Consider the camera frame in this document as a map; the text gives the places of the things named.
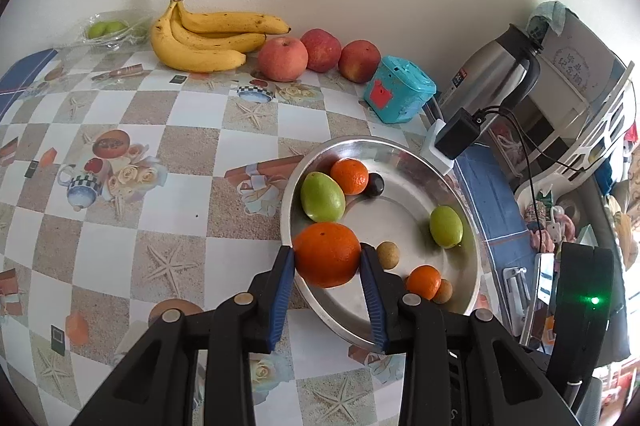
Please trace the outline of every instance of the red apple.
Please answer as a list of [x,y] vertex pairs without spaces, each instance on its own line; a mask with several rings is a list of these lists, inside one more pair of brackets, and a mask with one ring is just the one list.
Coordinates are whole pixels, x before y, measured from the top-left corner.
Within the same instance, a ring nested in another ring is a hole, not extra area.
[[380,63],[380,51],[370,41],[356,40],[342,49],[338,70],[353,83],[366,83]]
[[322,29],[311,29],[300,38],[309,53],[306,68],[315,72],[333,69],[340,59],[342,46],[337,38]]
[[271,81],[295,81],[306,69],[308,53],[302,41],[291,36],[268,40],[258,53],[258,68]]

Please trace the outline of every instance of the kettle handle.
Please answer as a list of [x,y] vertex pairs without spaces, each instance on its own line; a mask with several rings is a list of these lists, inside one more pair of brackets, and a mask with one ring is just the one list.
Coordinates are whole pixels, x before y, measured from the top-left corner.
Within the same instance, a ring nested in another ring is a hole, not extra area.
[[538,76],[540,75],[540,62],[538,61],[536,54],[530,49],[522,50],[526,54],[524,59],[529,62],[529,68],[527,69],[527,73],[522,81],[518,83],[511,93],[500,103],[500,106],[507,108],[508,110],[513,110],[516,105],[525,98],[536,84]]

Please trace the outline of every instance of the power adapter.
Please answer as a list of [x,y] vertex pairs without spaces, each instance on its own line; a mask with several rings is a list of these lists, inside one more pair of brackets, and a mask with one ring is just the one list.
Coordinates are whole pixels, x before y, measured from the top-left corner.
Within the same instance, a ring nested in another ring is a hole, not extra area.
[[435,148],[453,160],[480,137],[482,119],[460,108],[438,132]]

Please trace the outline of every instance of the fruit bowl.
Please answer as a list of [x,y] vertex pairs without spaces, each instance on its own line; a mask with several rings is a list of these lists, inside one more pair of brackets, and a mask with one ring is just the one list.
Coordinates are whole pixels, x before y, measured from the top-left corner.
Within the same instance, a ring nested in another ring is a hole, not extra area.
[[[419,265],[436,267],[453,285],[453,296],[443,308],[469,314],[480,285],[478,243],[470,215],[444,178],[427,162],[399,144],[372,136],[348,136],[327,141],[306,155],[289,178],[282,197],[280,236],[286,246],[313,222],[302,210],[300,187],[312,171],[329,174],[338,160],[351,157],[385,180],[383,193],[373,199],[347,196],[340,223],[361,242],[377,247],[398,244],[400,262],[390,271],[403,279]],[[439,205],[452,207],[463,225],[459,246],[443,249],[429,232],[429,215]],[[327,326],[353,345],[377,351],[373,343],[360,276],[344,285],[322,289],[306,284],[296,273],[296,286]]]

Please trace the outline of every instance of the banana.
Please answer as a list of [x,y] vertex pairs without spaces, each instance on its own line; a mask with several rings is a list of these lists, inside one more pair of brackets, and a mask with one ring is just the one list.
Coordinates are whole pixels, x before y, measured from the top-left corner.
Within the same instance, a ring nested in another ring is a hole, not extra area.
[[265,34],[247,32],[227,38],[206,38],[199,34],[187,31],[180,23],[180,15],[177,9],[171,16],[171,32],[180,43],[201,50],[232,49],[238,52],[251,52],[259,49],[267,41]]
[[171,17],[176,5],[177,2],[171,0],[167,10],[149,30],[151,46],[162,63],[186,72],[231,70],[244,64],[246,56],[238,51],[193,49],[175,39],[171,32]]
[[191,32],[257,32],[259,34],[286,34],[291,31],[287,23],[275,16],[259,12],[194,13],[178,0],[178,11],[185,29]]
[[238,36],[241,32],[200,32],[198,33],[203,38],[231,38],[232,36]]

